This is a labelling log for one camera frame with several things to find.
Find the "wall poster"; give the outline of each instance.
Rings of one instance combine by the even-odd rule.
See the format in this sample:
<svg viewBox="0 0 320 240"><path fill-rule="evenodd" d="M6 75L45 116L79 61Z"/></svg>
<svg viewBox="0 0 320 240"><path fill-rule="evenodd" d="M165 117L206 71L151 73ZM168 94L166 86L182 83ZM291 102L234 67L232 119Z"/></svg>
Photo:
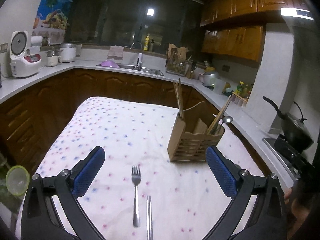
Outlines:
<svg viewBox="0 0 320 240"><path fill-rule="evenodd" d="M32 36L48 37L50 44L63 43L72 1L41 0Z"/></svg>

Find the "white tablecloth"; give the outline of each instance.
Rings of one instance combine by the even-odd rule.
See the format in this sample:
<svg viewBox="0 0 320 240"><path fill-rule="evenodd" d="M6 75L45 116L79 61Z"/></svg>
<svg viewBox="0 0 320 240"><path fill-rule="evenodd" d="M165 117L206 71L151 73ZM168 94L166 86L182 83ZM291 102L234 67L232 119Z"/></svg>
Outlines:
<svg viewBox="0 0 320 240"><path fill-rule="evenodd" d="M51 146L37 173L55 176L71 169L95 146L106 159L87 193L78 198L106 239L146 239L146 196L152 197L154 239L202 239L230 202L206 163L170 163L167 146L176 108L92 97L77 109ZM262 176L240 140L225 126L218 144L226 158ZM134 228L132 165L141 169L138 186L141 227ZM243 229L254 204L249 202L236 231ZM65 229L74 233L54 197ZM16 235L20 238L21 212Z"/></svg>

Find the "white countertop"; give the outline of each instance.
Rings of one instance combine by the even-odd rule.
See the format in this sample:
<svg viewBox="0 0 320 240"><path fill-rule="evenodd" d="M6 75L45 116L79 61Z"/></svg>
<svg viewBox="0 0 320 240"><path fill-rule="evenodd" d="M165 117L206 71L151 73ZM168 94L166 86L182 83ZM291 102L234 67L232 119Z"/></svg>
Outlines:
<svg viewBox="0 0 320 240"><path fill-rule="evenodd" d="M152 75L145 72L129 70L129 69L119 69L119 68L107 68L98 67L100 61L89 61L89 60L76 60L71 63L63 63L55 67L44 67L40 69L39 73L23 79L17 78L6 78L2 81L2 88L0 89L0 104L6 101L8 98L19 93L20 91L46 79L52 77L58 73L62 73L72 68L84 68L84 69L96 69L112 72L121 72L134 74L139 76L148 76L156 79L173 81L178 80L179 76L169 74L165 72L165 68L158 68L162 71L164 76ZM199 93L201 93L205 98L207 98L217 109L221 109L227 97L224 95L218 95L211 91L210 89L204 87L198 80L188 79L186 77L181 78L181 83L192 86ZM233 125L242 133L242 135L249 141L257 153L261 156L263 161L269 167L269 169L279 176L280 184L282 188L291 187L293 181L282 164L278 161L276 156L271 152L268 146L262 141L262 138L275 138L276 136L265 133L259 129L258 124L248 116L239 106L230 103L226 110L225 115L230 115L233 117Z"/></svg>

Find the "kitchen sink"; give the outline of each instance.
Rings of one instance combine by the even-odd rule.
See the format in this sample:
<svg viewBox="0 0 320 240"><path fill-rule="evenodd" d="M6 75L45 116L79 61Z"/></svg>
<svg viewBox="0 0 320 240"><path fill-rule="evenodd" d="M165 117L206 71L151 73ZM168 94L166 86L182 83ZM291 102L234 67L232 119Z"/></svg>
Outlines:
<svg viewBox="0 0 320 240"><path fill-rule="evenodd" d="M137 67L135 65L128 65L128 64L118 64L119 68L124 68L124 69L131 69L131 70L136 70L136 71L141 71L153 75L159 75L159 76L164 76L164 74L161 72L161 70L157 69L152 69L152 68L146 68L146 67Z"/></svg>

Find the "screw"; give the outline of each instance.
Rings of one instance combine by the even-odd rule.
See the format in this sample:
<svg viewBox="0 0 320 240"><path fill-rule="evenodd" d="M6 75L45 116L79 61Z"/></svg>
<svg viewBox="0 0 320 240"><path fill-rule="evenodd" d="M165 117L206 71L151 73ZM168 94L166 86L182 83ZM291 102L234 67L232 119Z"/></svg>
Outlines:
<svg viewBox="0 0 320 240"><path fill-rule="evenodd" d="M32 176L32 179L38 179L39 178L39 174L38 173L36 173L36 174L34 174L33 176Z"/></svg>
<svg viewBox="0 0 320 240"><path fill-rule="evenodd" d="M62 175L62 176L66 176L66 175L68 175L68 173L69 173L68 169L60 171L60 175Z"/></svg>
<svg viewBox="0 0 320 240"><path fill-rule="evenodd" d="M241 174L242 176L247 176L247 175L249 174L249 171L247 171L247 170L245 170L245 169L242 169L242 170L240 170L240 174Z"/></svg>
<svg viewBox="0 0 320 240"><path fill-rule="evenodd" d="M277 178L278 178L278 176L277 176L276 174L274 174L274 173L271 173L271 178L273 178L273 179L277 179Z"/></svg>

